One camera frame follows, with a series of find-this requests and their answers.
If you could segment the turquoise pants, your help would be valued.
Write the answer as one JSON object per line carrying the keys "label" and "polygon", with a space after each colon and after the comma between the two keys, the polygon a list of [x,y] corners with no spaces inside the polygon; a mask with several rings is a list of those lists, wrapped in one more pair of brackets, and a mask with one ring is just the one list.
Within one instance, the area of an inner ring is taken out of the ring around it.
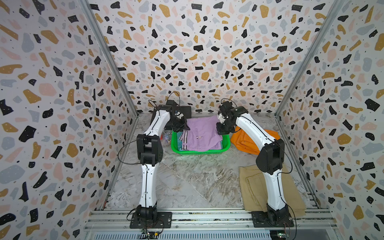
{"label": "turquoise pants", "polygon": [[177,146],[178,151],[184,151],[184,134],[182,132],[177,133]]}

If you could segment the orange pants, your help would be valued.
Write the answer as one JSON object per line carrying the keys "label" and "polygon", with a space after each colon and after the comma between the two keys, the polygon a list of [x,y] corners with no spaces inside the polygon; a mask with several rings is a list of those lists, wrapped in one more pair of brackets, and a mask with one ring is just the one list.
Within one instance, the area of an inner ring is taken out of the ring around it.
{"label": "orange pants", "polygon": [[240,127],[235,128],[236,133],[233,133],[231,137],[231,143],[242,152],[259,155],[260,148],[256,143],[247,135],[247,133],[242,130]]}

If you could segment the purple pants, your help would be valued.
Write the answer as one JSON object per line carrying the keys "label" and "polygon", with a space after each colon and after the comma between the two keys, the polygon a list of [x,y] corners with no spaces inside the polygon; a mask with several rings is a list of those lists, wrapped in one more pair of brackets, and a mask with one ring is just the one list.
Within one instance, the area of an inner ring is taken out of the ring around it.
{"label": "purple pants", "polygon": [[182,131],[184,134],[184,149],[203,151],[214,148],[221,140],[216,124],[219,122],[217,116],[193,118],[187,120],[188,130]]}

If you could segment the khaki pants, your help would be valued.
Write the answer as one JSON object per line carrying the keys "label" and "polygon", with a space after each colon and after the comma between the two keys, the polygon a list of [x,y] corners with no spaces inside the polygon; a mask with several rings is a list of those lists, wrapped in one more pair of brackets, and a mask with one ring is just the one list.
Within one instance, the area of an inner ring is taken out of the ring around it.
{"label": "khaki pants", "polygon": [[[256,165],[239,167],[239,178],[244,208],[248,212],[267,211],[268,193],[263,172]],[[290,175],[282,174],[285,201],[296,217],[306,215],[306,205]]]}

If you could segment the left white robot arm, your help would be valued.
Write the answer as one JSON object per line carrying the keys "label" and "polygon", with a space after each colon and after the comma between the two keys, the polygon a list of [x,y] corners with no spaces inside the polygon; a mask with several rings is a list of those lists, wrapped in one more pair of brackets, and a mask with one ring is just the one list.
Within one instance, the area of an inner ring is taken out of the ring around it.
{"label": "left white robot arm", "polygon": [[167,101],[155,107],[154,119],[148,129],[137,136],[137,152],[142,167],[142,191],[136,208],[136,219],[145,223],[158,220],[156,178],[157,167],[163,159],[164,151],[161,135],[167,125],[172,124],[173,131],[183,130],[187,120],[175,101]]}

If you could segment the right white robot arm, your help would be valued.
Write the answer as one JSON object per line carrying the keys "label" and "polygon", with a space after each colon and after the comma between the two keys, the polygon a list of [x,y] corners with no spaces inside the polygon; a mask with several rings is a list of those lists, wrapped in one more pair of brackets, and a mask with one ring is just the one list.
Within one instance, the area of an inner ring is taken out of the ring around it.
{"label": "right white robot arm", "polygon": [[236,126],[254,141],[260,150],[256,165],[263,172],[268,193],[267,212],[252,212],[254,226],[268,224],[271,227],[282,227],[284,224],[294,225],[289,206],[286,203],[283,184],[282,168],[285,155],[285,143],[268,134],[249,114],[244,107],[234,107],[230,100],[222,102],[218,113],[219,135],[227,135],[236,131]]}

